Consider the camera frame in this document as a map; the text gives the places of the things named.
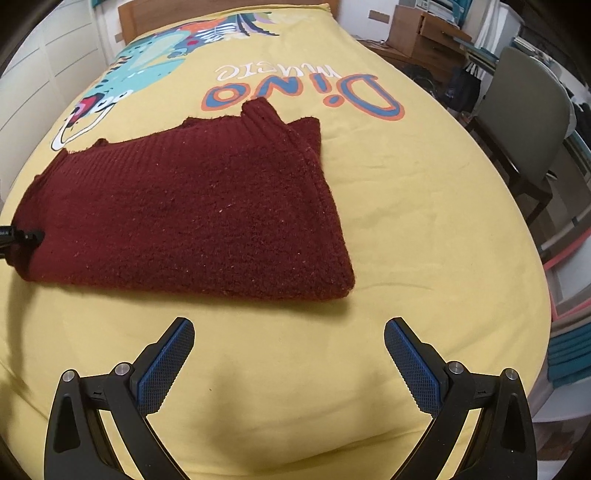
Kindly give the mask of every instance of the cartoon dinosaur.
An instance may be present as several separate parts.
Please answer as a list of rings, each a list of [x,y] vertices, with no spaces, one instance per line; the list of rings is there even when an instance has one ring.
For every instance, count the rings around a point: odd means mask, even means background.
[[[171,27],[130,43],[117,56],[114,64],[76,104],[51,143],[60,150],[68,142],[94,128],[113,107],[134,92],[138,92],[175,71],[184,57],[195,49],[228,38],[231,34],[264,34],[276,37],[256,25],[272,23],[269,13],[241,13],[213,20],[201,20]],[[91,115],[98,117],[87,127],[64,139],[66,129]]]

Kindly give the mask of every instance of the yellow bed sheet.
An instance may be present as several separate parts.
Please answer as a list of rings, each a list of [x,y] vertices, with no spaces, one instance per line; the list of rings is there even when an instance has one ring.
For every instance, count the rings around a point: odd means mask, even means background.
[[[0,432],[34,480],[60,374],[131,361],[177,316],[194,322],[196,343],[151,422],[195,480],[390,478],[430,419],[384,348],[394,316],[447,360],[511,366],[533,385],[550,307],[515,202],[460,125],[323,7],[224,12],[132,43],[34,151],[1,221],[64,145],[235,115],[261,95],[285,122],[321,120],[355,289],[328,303],[119,293],[27,284],[2,263]]]

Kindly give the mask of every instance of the red sweater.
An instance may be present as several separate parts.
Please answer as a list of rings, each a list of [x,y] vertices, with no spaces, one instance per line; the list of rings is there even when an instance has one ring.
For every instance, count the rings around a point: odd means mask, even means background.
[[[119,144],[60,151],[14,216],[25,280],[258,299],[344,297],[355,278],[319,161],[320,123],[264,98]]]

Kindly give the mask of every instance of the metal screw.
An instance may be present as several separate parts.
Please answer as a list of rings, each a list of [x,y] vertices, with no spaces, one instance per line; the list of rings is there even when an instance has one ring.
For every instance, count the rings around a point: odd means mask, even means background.
[[[459,375],[464,371],[464,366],[460,362],[449,362],[447,367],[451,373],[456,375]]]
[[[129,364],[119,364],[115,367],[117,375],[125,375],[127,372],[129,372]]]
[[[517,380],[519,378],[519,374],[512,368],[505,370],[505,375],[509,380]]]
[[[74,373],[73,370],[68,370],[67,372],[64,372],[64,374],[61,376],[61,379],[64,382],[69,382],[70,380],[72,380],[74,377],[76,376],[76,374]]]

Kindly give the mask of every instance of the white wall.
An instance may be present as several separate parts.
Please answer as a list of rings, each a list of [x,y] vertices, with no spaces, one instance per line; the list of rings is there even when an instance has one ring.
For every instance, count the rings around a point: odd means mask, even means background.
[[[95,8],[100,39],[109,63],[113,63],[117,54],[125,47],[125,42],[123,40],[117,42],[115,36],[121,33],[121,23],[119,22],[119,11],[117,9],[127,2],[129,0],[106,0]]]
[[[386,40],[396,5],[398,0],[341,0],[339,24],[351,35],[375,41]],[[371,20],[368,18],[370,10],[390,15],[390,23]]]
[[[485,22],[486,11],[490,0],[472,0],[462,30],[476,41]]]

